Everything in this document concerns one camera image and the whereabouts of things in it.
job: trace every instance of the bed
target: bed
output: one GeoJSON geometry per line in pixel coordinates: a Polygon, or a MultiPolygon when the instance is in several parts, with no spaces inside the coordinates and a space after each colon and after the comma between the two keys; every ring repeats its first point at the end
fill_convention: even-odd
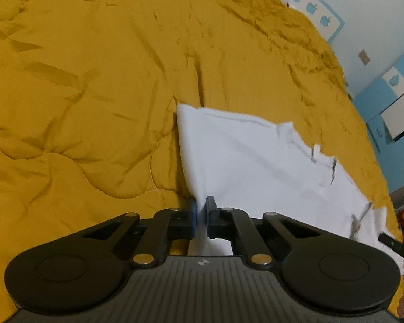
{"type": "Polygon", "coordinates": [[[16,254],[130,210],[184,206],[179,103],[292,121],[389,208],[401,239],[342,68],[300,11],[281,0],[0,0],[0,322],[16,310],[3,283],[16,254]]]}

